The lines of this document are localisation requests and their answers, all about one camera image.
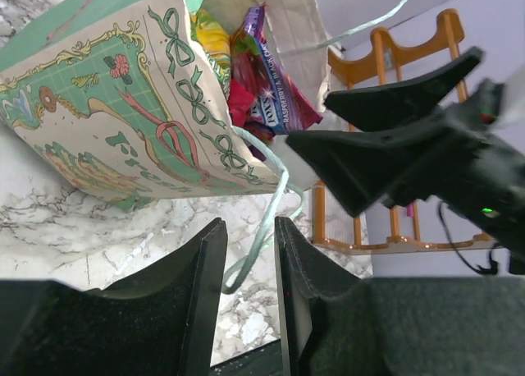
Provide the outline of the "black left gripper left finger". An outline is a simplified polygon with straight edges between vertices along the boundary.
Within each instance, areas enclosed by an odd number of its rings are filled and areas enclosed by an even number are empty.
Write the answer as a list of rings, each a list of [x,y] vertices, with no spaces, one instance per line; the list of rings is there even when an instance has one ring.
[[[2,280],[2,374],[207,374],[227,242],[216,218],[103,290]]]

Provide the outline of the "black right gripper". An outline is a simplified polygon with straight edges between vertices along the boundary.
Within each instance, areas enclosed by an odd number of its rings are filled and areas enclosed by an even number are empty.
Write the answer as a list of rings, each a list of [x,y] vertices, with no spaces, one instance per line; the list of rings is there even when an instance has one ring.
[[[435,196],[522,253],[524,156],[485,121],[500,117],[504,85],[485,79],[464,103],[428,115],[483,56],[471,47],[413,79],[331,92],[326,108],[358,131],[294,131],[286,143],[353,217],[378,201],[391,209]]]

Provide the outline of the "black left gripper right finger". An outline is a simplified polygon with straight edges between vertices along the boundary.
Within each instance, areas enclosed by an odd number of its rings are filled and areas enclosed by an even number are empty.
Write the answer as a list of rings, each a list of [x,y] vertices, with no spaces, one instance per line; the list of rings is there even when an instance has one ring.
[[[521,375],[524,281],[354,276],[275,220],[287,375]]]

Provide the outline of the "purple raspberry candy bag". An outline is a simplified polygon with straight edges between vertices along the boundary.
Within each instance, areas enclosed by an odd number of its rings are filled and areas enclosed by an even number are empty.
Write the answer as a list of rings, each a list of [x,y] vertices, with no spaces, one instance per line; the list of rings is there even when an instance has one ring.
[[[231,36],[231,65],[233,79],[254,96],[243,128],[270,144],[277,135],[307,130],[322,116],[271,53],[263,31],[265,17],[265,5],[247,10]]]

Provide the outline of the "green yellow candy bag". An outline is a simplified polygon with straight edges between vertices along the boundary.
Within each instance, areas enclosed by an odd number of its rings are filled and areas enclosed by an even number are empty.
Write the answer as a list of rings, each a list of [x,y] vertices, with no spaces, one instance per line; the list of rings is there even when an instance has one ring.
[[[191,36],[198,42],[221,85],[226,99],[231,93],[230,36],[221,24],[204,9],[191,15]]]

